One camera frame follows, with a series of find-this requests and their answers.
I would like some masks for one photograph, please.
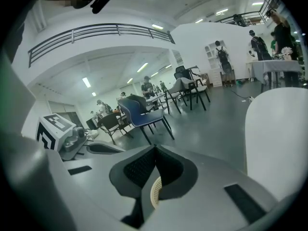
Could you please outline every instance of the black slot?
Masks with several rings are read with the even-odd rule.
[[[266,214],[258,203],[253,200],[253,198],[250,197],[248,193],[246,193],[245,190],[238,184],[225,187],[224,189],[249,224],[254,223]]]
[[[76,174],[80,174],[82,172],[86,172],[88,170],[91,170],[92,168],[90,166],[82,166],[82,167],[77,167],[77,168],[73,168],[73,169],[69,169],[68,173],[70,175],[76,175]]]

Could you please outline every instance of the ceiling light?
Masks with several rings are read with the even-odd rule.
[[[158,26],[158,25],[155,25],[155,24],[153,24],[152,27],[156,27],[158,29],[164,29],[162,26]]]
[[[222,11],[218,11],[218,12],[216,12],[216,14],[220,14],[220,13],[223,13],[223,12],[226,12],[226,11],[228,11],[228,9],[224,9]]]
[[[157,74],[158,74],[158,72],[156,72],[155,74],[151,75],[151,77],[153,77],[154,75],[157,75]]]
[[[86,84],[87,88],[91,87],[91,85],[90,85],[90,83],[88,81],[88,78],[83,78],[82,80]]]
[[[254,2],[253,4],[252,4],[252,6],[255,6],[255,5],[262,5],[263,4],[263,2]]]
[[[148,63],[145,63],[144,65],[142,65],[142,67],[138,69],[137,73],[139,73],[142,69],[144,69],[147,64]]]

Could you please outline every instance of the railing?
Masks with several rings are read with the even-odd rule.
[[[233,16],[218,20],[216,22],[233,24],[238,26],[265,24],[269,20],[269,18],[266,16],[266,12],[269,9],[277,9],[280,4],[280,0],[264,0],[260,11],[235,14]]]
[[[152,39],[156,38],[169,41],[175,44],[169,31],[167,31],[167,33],[164,33],[152,28],[130,24],[93,24],[77,27],[71,30],[67,30],[63,33],[59,33],[30,49],[28,52],[29,67],[31,67],[31,64],[34,63],[37,59],[41,58],[43,55],[65,44],[73,44],[77,40],[86,39],[89,37],[112,34],[119,36],[122,36],[124,34],[141,35],[150,37]]]
[[[269,20],[269,17],[266,16],[266,12],[269,9],[276,9],[279,7],[281,4],[281,0],[264,0],[262,7],[260,9],[260,15],[262,16],[263,20],[266,22]]]
[[[227,23],[238,26],[252,26],[265,23],[259,11],[235,14],[234,16],[230,16],[216,22]]]

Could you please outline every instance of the ceiling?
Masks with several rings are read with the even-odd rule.
[[[137,70],[148,65],[139,73]],[[41,79],[37,85],[85,102],[92,97],[127,85],[143,81],[144,76],[165,69],[169,65],[168,51],[154,47],[113,47],[88,52],[71,58],[52,68],[48,77]],[[87,77],[91,87],[87,88],[83,78]]]
[[[200,18],[204,21],[217,21],[235,13],[244,13],[259,10],[258,6],[251,6],[253,2],[263,0],[111,0],[101,13],[118,8],[131,9],[136,13],[143,13],[150,21],[160,23],[162,26],[178,26],[180,24],[193,23]],[[216,16],[216,12],[228,8],[223,15]],[[88,12],[89,6],[81,10],[72,7],[61,7],[52,2],[42,3],[42,12],[47,22],[52,18],[66,13],[70,16],[78,16]]]

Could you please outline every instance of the tablecloth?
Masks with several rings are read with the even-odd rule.
[[[265,84],[264,75],[268,72],[301,72],[298,61],[267,60],[251,63],[250,75]]]

